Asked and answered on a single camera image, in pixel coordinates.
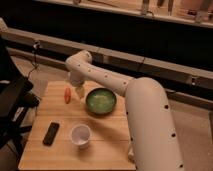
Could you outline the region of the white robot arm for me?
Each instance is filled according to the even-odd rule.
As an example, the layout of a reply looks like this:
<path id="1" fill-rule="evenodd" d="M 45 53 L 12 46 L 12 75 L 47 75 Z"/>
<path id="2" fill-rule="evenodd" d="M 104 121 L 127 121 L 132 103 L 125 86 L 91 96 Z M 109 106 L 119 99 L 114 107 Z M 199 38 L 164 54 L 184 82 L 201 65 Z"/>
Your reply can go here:
<path id="1" fill-rule="evenodd" d="M 74 87 L 89 79 L 125 98 L 136 171 L 185 171 L 169 101 L 159 82 L 96 67 L 86 50 L 68 57 L 66 67 Z"/>

